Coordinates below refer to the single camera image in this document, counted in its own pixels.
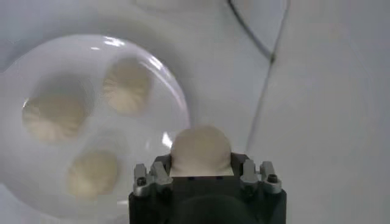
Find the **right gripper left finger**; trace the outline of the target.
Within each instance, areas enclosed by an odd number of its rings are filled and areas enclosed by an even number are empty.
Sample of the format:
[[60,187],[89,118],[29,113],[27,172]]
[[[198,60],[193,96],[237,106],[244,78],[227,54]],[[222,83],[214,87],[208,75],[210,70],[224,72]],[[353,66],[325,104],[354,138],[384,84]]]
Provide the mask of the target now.
[[149,172],[144,164],[137,164],[133,170],[133,195],[148,197],[153,192],[169,195],[173,189],[173,178],[169,176],[170,170],[170,154],[156,157]]

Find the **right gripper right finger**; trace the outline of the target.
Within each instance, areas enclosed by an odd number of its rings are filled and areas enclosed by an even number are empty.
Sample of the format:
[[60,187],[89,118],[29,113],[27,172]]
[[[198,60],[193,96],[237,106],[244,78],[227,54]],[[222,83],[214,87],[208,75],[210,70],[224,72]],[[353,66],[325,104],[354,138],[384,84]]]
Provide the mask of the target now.
[[273,164],[263,161],[258,169],[255,162],[245,154],[231,153],[230,165],[238,177],[241,189],[253,195],[259,188],[267,194],[282,192],[282,181],[276,175]]

